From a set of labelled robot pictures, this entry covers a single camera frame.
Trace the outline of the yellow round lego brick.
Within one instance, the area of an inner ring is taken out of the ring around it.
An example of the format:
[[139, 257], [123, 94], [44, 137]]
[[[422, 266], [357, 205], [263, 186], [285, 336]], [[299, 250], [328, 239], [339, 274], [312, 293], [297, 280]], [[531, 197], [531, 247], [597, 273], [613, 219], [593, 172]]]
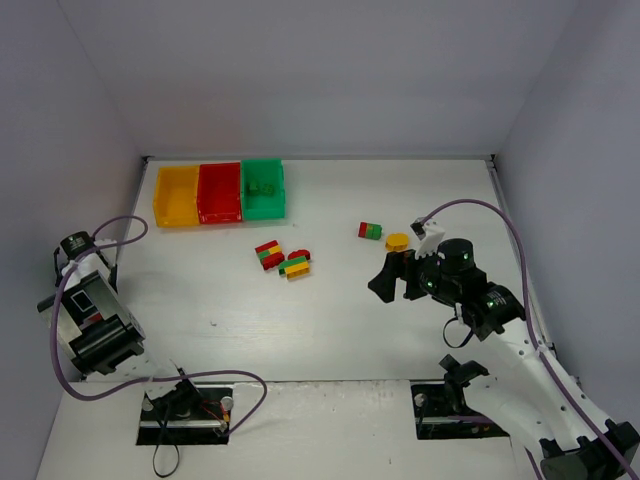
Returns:
[[405, 233], [392, 233], [386, 237], [385, 248], [389, 252], [400, 252], [408, 249], [409, 236]]

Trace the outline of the red green lego block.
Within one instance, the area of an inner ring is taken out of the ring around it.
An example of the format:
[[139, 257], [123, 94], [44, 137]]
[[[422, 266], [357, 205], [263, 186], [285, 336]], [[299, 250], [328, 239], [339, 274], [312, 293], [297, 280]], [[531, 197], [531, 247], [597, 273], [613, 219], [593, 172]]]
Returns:
[[358, 228], [358, 237], [369, 240], [380, 240], [382, 226], [380, 224], [361, 222]]

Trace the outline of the small green lego brick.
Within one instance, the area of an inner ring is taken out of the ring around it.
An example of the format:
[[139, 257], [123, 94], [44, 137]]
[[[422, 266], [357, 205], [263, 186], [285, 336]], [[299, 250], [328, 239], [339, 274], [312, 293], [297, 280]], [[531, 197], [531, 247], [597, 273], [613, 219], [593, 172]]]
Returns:
[[263, 184], [261, 186], [261, 194], [263, 196], [273, 196], [275, 193], [275, 187], [273, 184]]

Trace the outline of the green curved lego brick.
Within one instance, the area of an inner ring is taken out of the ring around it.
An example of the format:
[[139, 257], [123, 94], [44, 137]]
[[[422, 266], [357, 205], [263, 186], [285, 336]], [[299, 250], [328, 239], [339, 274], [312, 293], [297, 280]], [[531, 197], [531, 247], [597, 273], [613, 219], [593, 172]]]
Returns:
[[247, 183], [247, 192], [249, 196], [259, 196], [261, 193], [260, 184], [257, 181]]

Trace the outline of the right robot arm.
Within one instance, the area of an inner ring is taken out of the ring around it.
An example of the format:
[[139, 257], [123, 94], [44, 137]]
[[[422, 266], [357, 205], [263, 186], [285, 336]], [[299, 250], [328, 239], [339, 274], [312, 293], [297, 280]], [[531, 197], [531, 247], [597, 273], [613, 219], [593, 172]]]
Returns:
[[390, 252], [368, 287], [383, 302], [429, 296], [454, 309], [489, 360], [457, 361], [446, 355], [444, 390], [451, 408], [473, 410], [499, 426], [527, 451], [544, 479], [618, 479], [639, 447], [639, 433], [616, 422], [581, 390], [526, 322], [525, 310], [506, 287], [488, 280], [466, 239], [445, 240], [418, 257]]

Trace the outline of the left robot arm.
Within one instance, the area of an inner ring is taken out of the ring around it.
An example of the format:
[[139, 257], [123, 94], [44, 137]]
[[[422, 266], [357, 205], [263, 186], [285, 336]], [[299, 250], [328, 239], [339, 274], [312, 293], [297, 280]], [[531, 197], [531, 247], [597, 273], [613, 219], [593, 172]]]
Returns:
[[54, 250], [55, 292], [37, 304], [56, 337], [50, 350], [66, 355], [85, 380], [115, 386], [136, 380], [148, 408], [187, 415], [198, 390], [184, 370], [167, 370], [146, 350], [142, 326], [119, 298], [117, 264], [103, 250], [86, 231], [64, 237]]

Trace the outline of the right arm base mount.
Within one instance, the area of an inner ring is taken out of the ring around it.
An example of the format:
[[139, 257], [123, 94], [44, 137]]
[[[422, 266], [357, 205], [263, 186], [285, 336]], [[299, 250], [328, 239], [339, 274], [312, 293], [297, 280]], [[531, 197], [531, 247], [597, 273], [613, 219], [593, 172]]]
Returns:
[[411, 382], [410, 391], [418, 440], [508, 437], [499, 426], [468, 407], [456, 412], [446, 398], [442, 382]]

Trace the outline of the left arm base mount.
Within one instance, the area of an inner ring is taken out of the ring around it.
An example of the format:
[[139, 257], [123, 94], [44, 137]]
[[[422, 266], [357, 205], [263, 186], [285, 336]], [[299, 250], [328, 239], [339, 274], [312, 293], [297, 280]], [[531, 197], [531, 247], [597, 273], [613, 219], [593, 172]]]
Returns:
[[233, 389], [184, 380], [146, 390], [137, 446], [217, 446], [229, 442]]

